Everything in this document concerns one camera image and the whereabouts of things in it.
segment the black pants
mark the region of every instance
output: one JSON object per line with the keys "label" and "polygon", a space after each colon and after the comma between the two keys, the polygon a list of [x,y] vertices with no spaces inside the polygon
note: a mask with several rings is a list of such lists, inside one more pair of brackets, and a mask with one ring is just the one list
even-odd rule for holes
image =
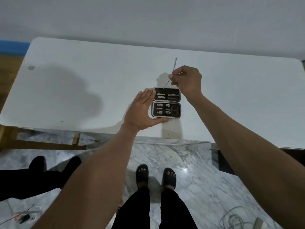
{"label": "black pants", "polygon": [[65,179],[59,171],[33,172],[28,169],[0,170],[0,201],[25,199],[60,188]]}
{"label": "black pants", "polygon": [[[150,228],[149,207],[149,189],[142,187],[118,210],[112,229]],[[184,202],[168,188],[161,195],[161,220],[159,229],[197,228]]]}

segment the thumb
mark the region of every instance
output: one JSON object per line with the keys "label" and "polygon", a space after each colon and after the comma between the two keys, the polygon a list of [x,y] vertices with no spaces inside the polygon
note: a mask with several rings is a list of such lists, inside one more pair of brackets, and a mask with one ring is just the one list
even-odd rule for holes
{"label": "thumb", "polygon": [[157,124],[164,123],[167,121],[168,121],[168,118],[166,118],[166,117],[154,118],[154,119],[152,119],[152,126],[155,126]]}
{"label": "thumb", "polygon": [[179,83],[179,81],[181,80],[181,75],[173,75],[173,74],[169,74],[168,78],[176,83]]}

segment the person's right arm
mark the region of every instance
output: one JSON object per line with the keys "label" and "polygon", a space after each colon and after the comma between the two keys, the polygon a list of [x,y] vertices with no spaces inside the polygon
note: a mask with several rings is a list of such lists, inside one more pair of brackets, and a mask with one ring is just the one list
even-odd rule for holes
{"label": "person's right arm", "polygon": [[261,207],[283,228],[305,228],[305,167],[205,98],[198,69],[182,66],[169,78]]}

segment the blue stripe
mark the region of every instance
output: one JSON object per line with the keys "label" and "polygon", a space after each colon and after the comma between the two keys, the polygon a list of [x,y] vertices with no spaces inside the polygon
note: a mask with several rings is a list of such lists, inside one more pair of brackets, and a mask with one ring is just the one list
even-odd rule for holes
{"label": "blue stripe", "polygon": [[0,40],[0,53],[24,56],[30,46],[29,42]]}

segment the white table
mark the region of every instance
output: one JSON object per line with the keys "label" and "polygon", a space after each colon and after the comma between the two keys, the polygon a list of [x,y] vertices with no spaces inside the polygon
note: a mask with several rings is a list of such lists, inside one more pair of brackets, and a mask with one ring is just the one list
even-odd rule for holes
{"label": "white table", "polygon": [[[176,68],[199,69],[203,94],[233,119],[276,146],[305,148],[305,73],[296,59],[53,38],[31,43],[0,124],[114,134],[138,91],[166,84],[176,57]],[[180,103],[180,119],[138,135],[213,141],[183,95]]]}

